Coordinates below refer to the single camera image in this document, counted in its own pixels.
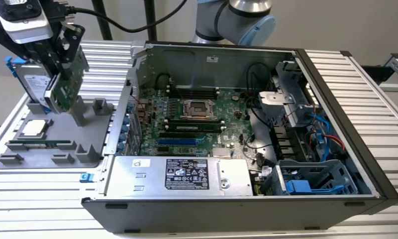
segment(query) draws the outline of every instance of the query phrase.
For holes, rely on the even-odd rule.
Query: white wall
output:
[[[156,0],[158,19],[182,0]],[[71,5],[92,9],[90,0],[70,0]],[[104,0],[111,18],[128,28],[146,25],[144,0]],[[196,0],[159,25],[159,39],[191,41],[196,28]],[[363,64],[381,64],[398,52],[398,0],[273,0],[277,27],[267,46],[319,50],[349,50]],[[87,28],[84,39],[100,40],[96,17],[76,15]],[[112,26],[115,40],[148,39],[147,31],[130,34]],[[0,46],[0,60],[8,55]],[[7,73],[0,61],[0,75]]]
[[[180,1],[158,0],[158,16]],[[191,41],[195,2],[159,26],[162,40]],[[277,26],[267,46],[349,50],[361,64],[381,64],[398,52],[398,0],[273,0],[272,13]]]

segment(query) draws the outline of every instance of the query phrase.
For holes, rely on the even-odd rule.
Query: metal rail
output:
[[[91,71],[86,73],[80,95],[87,101],[106,97],[118,104],[126,82],[126,74],[131,67],[131,42],[86,41],[83,49],[90,61]],[[316,52],[312,56],[320,64],[325,64],[329,72],[324,73],[331,81],[339,99],[379,99],[379,96],[355,70],[349,77],[337,76],[332,69],[349,65],[349,60],[339,52]],[[343,108],[356,125],[364,140],[372,149],[379,163],[398,191],[398,119],[388,106],[351,105],[340,100]],[[27,114],[24,104],[16,108],[0,129],[0,151],[10,140],[19,120]],[[107,232],[91,214],[83,209],[80,198],[87,190],[96,189],[95,183],[79,183],[80,173],[95,169],[35,169],[0,170],[0,238],[398,238],[398,205],[376,215],[359,215],[332,227],[327,231],[289,232],[237,232],[237,233],[183,233],[183,234],[120,234]]]

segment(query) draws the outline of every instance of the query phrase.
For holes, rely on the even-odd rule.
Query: blue latch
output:
[[[94,173],[82,173],[80,183],[94,183],[95,174]]]
[[[320,195],[337,195],[341,194],[344,190],[344,185],[335,186],[329,189],[312,189],[311,183],[308,180],[291,180],[287,183],[287,191],[292,195],[304,195],[304,194],[320,194]]]

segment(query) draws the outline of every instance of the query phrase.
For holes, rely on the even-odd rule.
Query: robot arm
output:
[[[260,46],[271,36],[276,19],[271,0],[199,0],[195,43]]]
[[[0,0],[0,44],[20,57],[8,66],[31,102],[56,113],[71,110],[88,69],[80,49],[86,29],[64,22],[66,5],[54,0]]]

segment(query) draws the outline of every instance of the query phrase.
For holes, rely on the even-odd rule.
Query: blue connector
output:
[[[134,111],[134,108],[135,108],[134,103],[128,102],[128,104],[127,104],[127,112],[131,113]]]
[[[127,140],[127,135],[126,134],[120,134],[120,138],[119,138],[120,142]]]
[[[126,144],[119,143],[119,144],[118,144],[118,152],[123,152],[124,149],[126,149]]]
[[[325,143],[324,135],[321,134],[320,130],[316,133],[316,139],[317,139],[319,144],[324,144]]]
[[[131,123],[131,118],[128,118],[128,116],[126,116],[123,119],[123,124],[130,124],[130,123]]]
[[[123,125],[123,127],[122,127],[122,133],[127,133],[127,132],[128,132],[128,126]]]
[[[94,183],[95,174],[94,173],[82,173],[80,183]]]

